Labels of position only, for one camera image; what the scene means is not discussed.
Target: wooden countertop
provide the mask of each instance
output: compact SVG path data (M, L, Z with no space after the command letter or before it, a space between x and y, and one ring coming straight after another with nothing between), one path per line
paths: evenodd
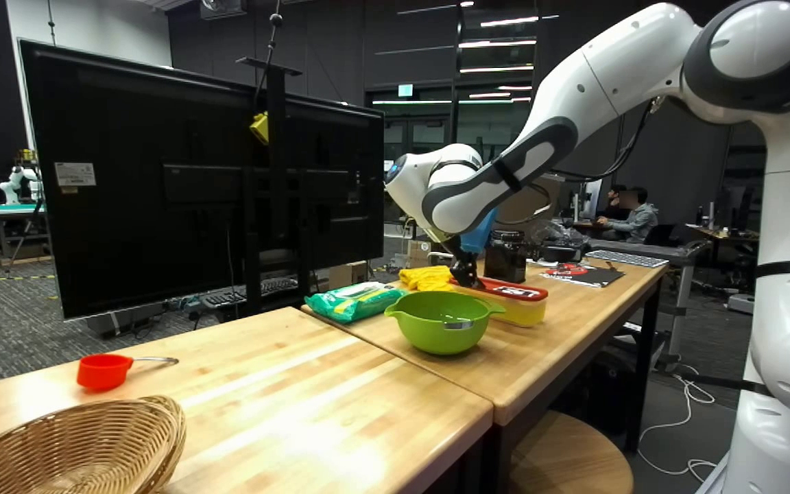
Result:
M348 332L496 405L509 427L542 391L588 351L658 284L661 270L617 266L609 288L574 285L528 271L528 285L548 288L542 326L491 322L481 347L465 358L430 358L407 344L396 318L369 318Z
M167 491L421 491L489 428L491 405L299 311L142 347L126 384L89 395L77 362L3 380L0 433L75 405L170 395L188 446Z

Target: stool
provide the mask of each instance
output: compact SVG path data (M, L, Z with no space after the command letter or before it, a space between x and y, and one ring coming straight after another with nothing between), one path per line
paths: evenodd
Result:
M510 491L632 494L635 472L602 431L548 413L510 455Z

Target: small red bowl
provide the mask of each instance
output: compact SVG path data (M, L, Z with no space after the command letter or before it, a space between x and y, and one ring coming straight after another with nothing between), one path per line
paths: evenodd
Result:
M125 384L133 358L125 355L89 355L77 365L77 384L90 394L115 391Z

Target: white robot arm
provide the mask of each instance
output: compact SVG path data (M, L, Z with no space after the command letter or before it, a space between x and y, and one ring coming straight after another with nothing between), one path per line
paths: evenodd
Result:
M603 125L661 97L713 125L753 121L769 145L747 380L771 395L742 395L725 491L790 491L790 0L742 0L705 27L677 5L651 5L554 68L496 159L477 164L466 145L409 155L387 192L451 241Z

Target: wicker basket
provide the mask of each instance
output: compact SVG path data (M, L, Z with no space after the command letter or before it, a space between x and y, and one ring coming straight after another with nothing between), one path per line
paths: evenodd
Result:
M0 494L163 488L185 448L175 402L105 402L44 416L0 436Z

